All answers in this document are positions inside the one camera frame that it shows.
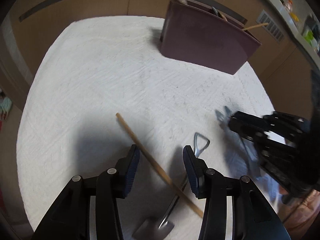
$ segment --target small shovel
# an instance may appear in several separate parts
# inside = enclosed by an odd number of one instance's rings
[[[206,140],[206,145],[202,148],[198,148],[197,140],[198,137]],[[194,148],[195,148],[195,156],[198,158],[199,155],[207,149],[210,144],[210,140],[203,136],[200,133],[195,133],[194,136]],[[188,183],[188,176],[185,175],[183,183],[181,184],[181,190],[183,191]],[[179,197],[177,195],[172,199],[167,211],[163,215],[161,219],[157,219],[154,217],[147,218],[142,225],[132,234],[132,237],[136,240],[163,240],[167,237],[167,235],[174,228],[174,224],[168,220],[172,210],[177,204]]]

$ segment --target light blue cloth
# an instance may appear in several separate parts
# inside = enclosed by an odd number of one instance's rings
[[[0,103],[0,119],[6,119],[10,109],[12,107],[12,101],[10,98],[5,97],[3,101]]]
[[[274,202],[279,195],[279,184],[267,173],[262,171],[258,164],[258,154],[251,141],[243,139],[231,131],[228,121],[232,115],[230,109],[225,106],[225,114],[216,110],[220,127],[225,132],[225,140],[228,142],[225,152],[225,160],[230,169],[231,176],[239,179],[243,175],[248,175],[255,184],[268,192],[270,202]]]

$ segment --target vent grille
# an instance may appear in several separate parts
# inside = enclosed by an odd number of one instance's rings
[[[257,23],[269,23],[267,26],[263,26],[263,28],[276,39],[276,41],[280,42],[284,38],[283,33],[276,25],[274,20],[263,10],[257,19]]]

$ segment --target wooden dowel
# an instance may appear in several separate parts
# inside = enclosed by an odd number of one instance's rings
[[[224,19],[226,22],[228,21],[227,18],[225,17],[225,15],[222,12],[218,12],[218,13],[221,15],[222,19]]]
[[[203,218],[203,212],[200,208],[198,208],[184,193],[183,191],[174,184],[172,179],[165,173],[164,169],[156,162],[156,160],[152,157],[152,155],[148,152],[148,150],[142,145],[142,143],[139,141],[137,136],[133,133],[133,131],[130,129],[128,124],[125,122],[125,120],[122,118],[122,116],[119,113],[116,113],[116,117],[118,118],[120,124],[123,126],[125,131],[128,133],[128,135],[131,137],[132,141],[138,146],[140,151],[143,153],[143,155],[146,157],[148,162],[151,164],[153,169],[158,173],[158,175],[163,179],[165,183],[167,183],[175,192],[176,195],[178,195],[199,217]]]
[[[267,25],[269,25],[269,23],[260,23],[260,24],[257,24],[257,25],[253,25],[253,26],[250,26],[250,27],[243,28],[242,30],[243,31],[247,31],[247,30],[251,30],[251,29],[254,29],[254,28],[267,26]]]

